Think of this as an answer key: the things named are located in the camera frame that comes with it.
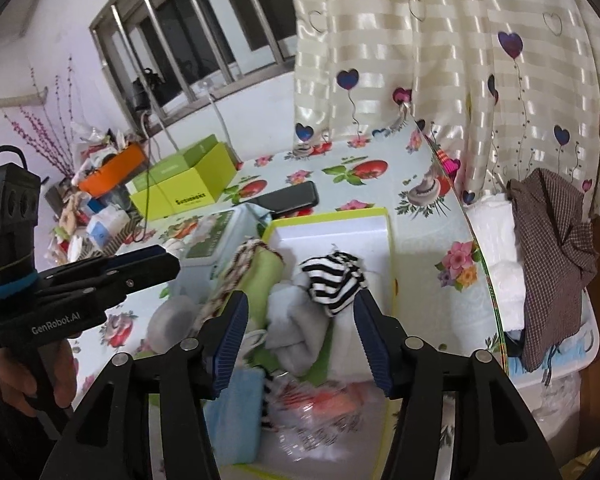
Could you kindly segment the left hand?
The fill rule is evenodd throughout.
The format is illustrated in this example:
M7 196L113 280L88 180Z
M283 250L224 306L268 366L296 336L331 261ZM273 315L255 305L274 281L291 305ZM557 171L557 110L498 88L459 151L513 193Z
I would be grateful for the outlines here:
M54 387L53 395L60 408L68 408L75 399L77 375L73 352L68 339L52 344ZM30 371L7 349L0 349L0 400L21 413L34 417L35 410L27 398L37 394L37 382Z

